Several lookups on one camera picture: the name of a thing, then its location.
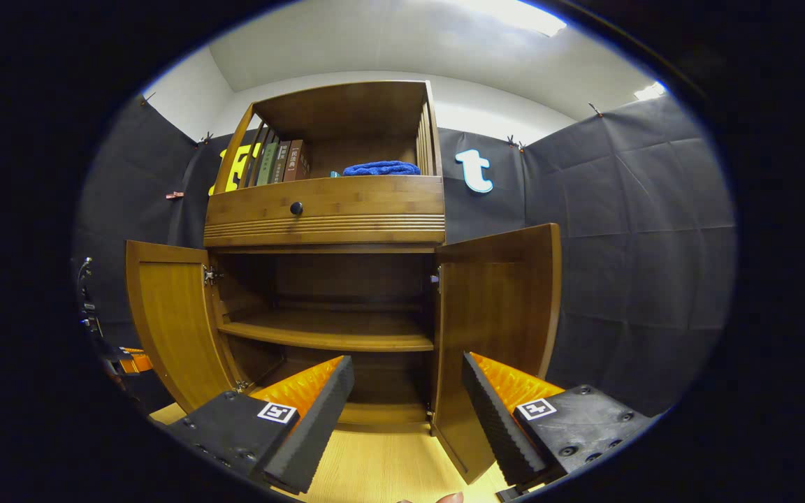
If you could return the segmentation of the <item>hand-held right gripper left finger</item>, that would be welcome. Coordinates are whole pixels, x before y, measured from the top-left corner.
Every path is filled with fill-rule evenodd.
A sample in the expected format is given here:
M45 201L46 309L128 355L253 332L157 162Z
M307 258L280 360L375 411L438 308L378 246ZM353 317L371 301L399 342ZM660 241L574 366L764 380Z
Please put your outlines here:
M310 489L353 388L354 361L338 356L252 394L218 393L165 431L221 471L299 495Z

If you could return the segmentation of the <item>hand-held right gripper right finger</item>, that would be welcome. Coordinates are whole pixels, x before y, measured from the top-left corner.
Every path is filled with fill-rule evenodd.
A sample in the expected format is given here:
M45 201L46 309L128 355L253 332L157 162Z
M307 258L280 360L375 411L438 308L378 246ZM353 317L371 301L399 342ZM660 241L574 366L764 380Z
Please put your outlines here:
M594 386L559 388L473 351L463 354L461 379L512 490L587 470L655 423Z

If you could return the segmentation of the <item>wooden drawer with black knob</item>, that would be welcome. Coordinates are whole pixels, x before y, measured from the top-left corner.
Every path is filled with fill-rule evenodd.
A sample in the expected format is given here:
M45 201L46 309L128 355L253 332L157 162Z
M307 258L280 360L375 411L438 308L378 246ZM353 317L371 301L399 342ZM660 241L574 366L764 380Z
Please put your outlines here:
M210 198L205 247L441 243L438 176L317 178L221 192Z

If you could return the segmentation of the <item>dark brown book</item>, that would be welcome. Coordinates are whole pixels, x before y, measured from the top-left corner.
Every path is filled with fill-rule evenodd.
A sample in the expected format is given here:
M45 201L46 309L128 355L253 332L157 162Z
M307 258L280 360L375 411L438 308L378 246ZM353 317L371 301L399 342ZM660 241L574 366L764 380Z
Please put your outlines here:
M277 155L275 155L275 162L273 163L273 169L270 176L270 183L271 184L281 184L282 179L284 179L284 172L285 166L287 165L287 159L289 155L289 150L293 141L281 141L279 147L277 149Z

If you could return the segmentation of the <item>green book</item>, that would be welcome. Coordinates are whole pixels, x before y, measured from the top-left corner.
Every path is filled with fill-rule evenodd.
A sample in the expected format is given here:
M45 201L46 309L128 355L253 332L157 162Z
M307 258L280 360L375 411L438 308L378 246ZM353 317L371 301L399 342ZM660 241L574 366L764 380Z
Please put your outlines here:
M264 147L260 156L259 171L256 173L255 186L265 186L272 180L272 171L279 146L278 141L273 141Z

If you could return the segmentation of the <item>wooden shoe cabinet door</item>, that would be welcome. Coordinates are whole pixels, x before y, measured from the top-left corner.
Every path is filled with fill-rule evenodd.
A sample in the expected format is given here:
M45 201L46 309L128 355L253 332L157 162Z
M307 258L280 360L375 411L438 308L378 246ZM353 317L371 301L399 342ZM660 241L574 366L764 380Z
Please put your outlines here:
M215 270L205 249L125 242L132 321L153 370L191 413L240 381L218 331Z
M495 458L461 382L475 351L543 379L562 298L562 239L555 223L437 248L438 317L431 430L464 483Z

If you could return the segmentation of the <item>long ceiling light panel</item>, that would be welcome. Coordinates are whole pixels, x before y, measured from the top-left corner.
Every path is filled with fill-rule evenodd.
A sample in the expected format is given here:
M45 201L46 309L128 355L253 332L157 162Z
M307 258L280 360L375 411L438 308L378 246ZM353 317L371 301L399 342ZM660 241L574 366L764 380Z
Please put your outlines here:
M499 22L553 37L567 28L567 22L522 0L447 0L457 6L490 16Z

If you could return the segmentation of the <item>blue towel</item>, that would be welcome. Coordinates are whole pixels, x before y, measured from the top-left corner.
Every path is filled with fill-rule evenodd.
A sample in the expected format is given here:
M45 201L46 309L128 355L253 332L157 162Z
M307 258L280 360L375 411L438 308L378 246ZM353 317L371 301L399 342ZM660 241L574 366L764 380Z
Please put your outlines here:
M415 163L404 161L373 161L348 166L342 176L421 175Z

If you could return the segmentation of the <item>black backdrop cloth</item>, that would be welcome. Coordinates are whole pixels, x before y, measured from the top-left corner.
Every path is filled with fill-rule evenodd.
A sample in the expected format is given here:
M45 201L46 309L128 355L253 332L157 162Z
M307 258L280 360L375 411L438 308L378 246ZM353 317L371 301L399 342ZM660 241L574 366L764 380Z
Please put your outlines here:
M116 344L137 343L127 240L201 248L208 190L229 136L194 147L154 109L127 109L87 172L71 271ZM590 117L516 153L439 130L450 242L556 223L563 305L546 378L592 384L645 415L675 404L725 327L738 243L734 205L702 125L671 96ZM183 198L166 200L169 192Z

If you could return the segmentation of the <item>reddish brown book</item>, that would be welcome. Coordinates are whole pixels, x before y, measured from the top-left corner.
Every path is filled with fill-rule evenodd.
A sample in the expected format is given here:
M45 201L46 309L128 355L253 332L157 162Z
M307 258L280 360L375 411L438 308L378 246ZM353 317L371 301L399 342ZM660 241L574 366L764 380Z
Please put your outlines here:
M310 177L309 147L304 140L292 140L284 168L283 182L307 180Z

